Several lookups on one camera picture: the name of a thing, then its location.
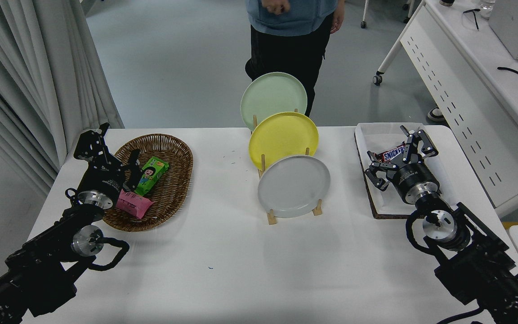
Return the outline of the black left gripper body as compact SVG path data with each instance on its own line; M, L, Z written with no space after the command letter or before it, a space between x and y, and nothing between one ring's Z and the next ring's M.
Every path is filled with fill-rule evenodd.
M79 184L79 200L84 201L86 196L95 193L116 201L124 181L123 164L111 163L107 166L90 164Z

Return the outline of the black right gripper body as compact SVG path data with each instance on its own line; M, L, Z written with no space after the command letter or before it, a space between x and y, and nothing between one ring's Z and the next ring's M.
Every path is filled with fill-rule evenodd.
M424 163L407 164L398 170L391 183L404 202L438 192L438 180Z

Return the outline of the person's left hand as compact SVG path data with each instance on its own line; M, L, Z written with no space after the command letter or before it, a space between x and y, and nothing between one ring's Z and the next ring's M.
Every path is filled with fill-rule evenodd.
M343 25L345 17L345 0L338 0L333 12L330 34L336 33Z

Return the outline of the person's right hand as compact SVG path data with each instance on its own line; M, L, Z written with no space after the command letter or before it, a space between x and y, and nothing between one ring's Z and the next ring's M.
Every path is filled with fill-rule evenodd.
M288 0L262 0L261 5L268 13L275 14L276 16L290 11L290 2Z

